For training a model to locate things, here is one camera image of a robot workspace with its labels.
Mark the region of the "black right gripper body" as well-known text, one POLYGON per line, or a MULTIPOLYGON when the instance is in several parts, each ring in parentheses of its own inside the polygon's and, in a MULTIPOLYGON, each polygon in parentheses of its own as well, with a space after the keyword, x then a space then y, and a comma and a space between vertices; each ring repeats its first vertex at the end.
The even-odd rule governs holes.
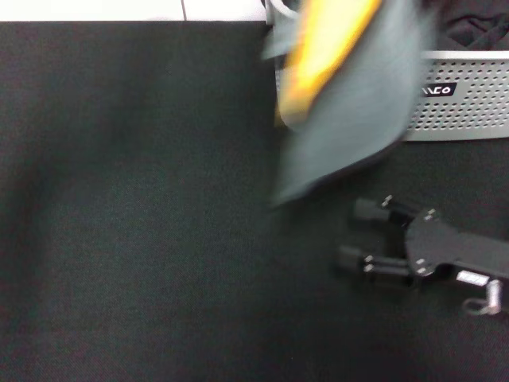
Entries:
POLYGON ((466 271, 460 281, 479 287, 508 280, 508 243, 455 228, 436 213, 421 212, 405 230, 411 271, 425 278, 441 266, 466 271))

